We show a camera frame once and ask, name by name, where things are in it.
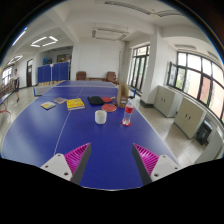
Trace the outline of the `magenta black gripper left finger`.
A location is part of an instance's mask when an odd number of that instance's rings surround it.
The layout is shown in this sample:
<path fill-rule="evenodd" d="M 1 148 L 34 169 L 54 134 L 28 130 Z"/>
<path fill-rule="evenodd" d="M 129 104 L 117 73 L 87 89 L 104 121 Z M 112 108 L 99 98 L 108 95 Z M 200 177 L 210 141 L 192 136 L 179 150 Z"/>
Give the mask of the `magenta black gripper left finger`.
<path fill-rule="evenodd" d="M 65 180 L 80 184 L 91 155 L 91 144 L 86 143 L 66 154 L 57 153 L 41 166 L 45 171 Z"/>

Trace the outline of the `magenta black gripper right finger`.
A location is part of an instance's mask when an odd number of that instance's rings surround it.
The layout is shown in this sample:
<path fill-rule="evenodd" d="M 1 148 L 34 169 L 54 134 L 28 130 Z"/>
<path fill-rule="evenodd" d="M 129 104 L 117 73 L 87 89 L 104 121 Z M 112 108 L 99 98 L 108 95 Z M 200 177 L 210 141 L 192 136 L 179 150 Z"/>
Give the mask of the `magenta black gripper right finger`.
<path fill-rule="evenodd" d="M 158 156 L 136 143 L 133 144 L 132 154 L 143 185 L 148 185 L 180 170 L 180 166 L 167 155 Z"/>

